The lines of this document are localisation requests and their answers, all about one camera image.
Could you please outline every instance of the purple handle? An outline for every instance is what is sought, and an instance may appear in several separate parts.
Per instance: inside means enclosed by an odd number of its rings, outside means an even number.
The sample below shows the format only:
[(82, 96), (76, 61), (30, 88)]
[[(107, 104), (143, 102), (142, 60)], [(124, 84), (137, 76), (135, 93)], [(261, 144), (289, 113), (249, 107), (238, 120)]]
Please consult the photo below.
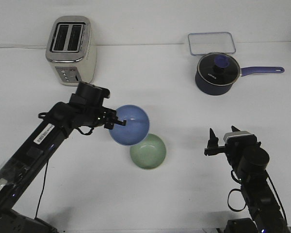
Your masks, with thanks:
[(242, 76), (246, 76), (253, 73), (283, 73), (285, 69), (283, 67), (245, 67), (241, 68)]

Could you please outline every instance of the black cable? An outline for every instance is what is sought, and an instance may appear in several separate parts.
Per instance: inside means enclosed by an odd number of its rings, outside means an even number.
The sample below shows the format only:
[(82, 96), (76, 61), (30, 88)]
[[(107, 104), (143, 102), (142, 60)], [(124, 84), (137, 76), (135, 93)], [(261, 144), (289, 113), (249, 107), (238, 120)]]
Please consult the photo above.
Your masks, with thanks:
[(45, 173), (44, 173), (44, 179), (43, 179), (43, 186), (42, 186), (42, 191), (41, 191), (41, 194), (40, 194), (40, 198), (39, 198), (39, 202), (38, 202), (37, 210), (36, 210), (36, 212), (35, 212), (35, 218), (37, 218), (37, 216), (38, 216), (38, 211), (39, 211), (39, 207), (40, 207), (40, 203), (41, 203), (41, 198), (42, 198), (42, 195), (43, 195), (43, 192), (44, 192), (45, 180), (46, 180), (46, 178), (47, 178), (48, 165), (49, 165), (49, 161), (47, 161), (47, 164), (46, 164), (46, 166), (45, 166)]
[(281, 210), (282, 210), (283, 217), (285, 218), (285, 221), (286, 221), (286, 223), (287, 223), (287, 216), (286, 216), (286, 213), (285, 213), (285, 209), (283, 208), (283, 205), (282, 205), (282, 203), (281, 203), (281, 200), (280, 200), (279, 195), (278, 195), (278, 193), (277, 193), (277, 191), (276, 191), (276, 189), (275, 189), (275, 186), (274, 186), (274, 184), (273, 184), (273, 181), (272, 181), (270, 175), (269, 175), (267, 172), (266, 172), (266, 174), (267, 174), (268, 179), (270, 180), (270, 183), (271, 183), (271, 185), (272, 185), (272, 187), (273, 187), (273, 190), (274, 190), (274, 192), (275, 192), (275, 194), (276, 194), (276, 197), (277, 197), (277, 199), (278, 199), (278, 202), (279, 202), (279, 204), (280, 204), (280, 207), (281, 207)]

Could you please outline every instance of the navy blue saucepan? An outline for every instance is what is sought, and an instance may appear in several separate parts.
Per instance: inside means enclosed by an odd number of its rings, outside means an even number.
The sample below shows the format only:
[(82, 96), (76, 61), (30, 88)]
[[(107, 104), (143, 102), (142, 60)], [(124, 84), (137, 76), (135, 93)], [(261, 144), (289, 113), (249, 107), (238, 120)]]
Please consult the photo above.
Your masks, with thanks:
[(240, 68), (233, 57), (225, 53), (212, 52), (199, 60), (195, 82), (201, 91), (218, 96), (229, 91), (239, 76), (253, 73), (283, 73), (284, 71), (283, 67)]

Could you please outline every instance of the silver toaster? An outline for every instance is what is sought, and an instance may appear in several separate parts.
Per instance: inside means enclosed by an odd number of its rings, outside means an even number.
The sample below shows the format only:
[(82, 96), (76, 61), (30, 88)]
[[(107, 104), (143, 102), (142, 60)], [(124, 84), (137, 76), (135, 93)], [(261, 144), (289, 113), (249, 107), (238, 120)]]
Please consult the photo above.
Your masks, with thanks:
[(97, 49), (90, 20), (83, 16), (58, 18), (49, 36), (46, 59), (61, 84), (77, 86), (93, 80)]

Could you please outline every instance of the white wall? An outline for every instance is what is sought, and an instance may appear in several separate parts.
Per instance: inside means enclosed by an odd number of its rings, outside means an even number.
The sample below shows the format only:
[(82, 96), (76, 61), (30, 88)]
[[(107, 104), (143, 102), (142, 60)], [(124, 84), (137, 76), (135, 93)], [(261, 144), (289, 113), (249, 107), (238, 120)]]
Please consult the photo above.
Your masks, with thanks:
[(56, 18), (89, 17), (98, 45), (177, 44), (228, 31), (237, 42), (291, 41), (291, 0), (0, 1), (0, 44), (45, 46)]

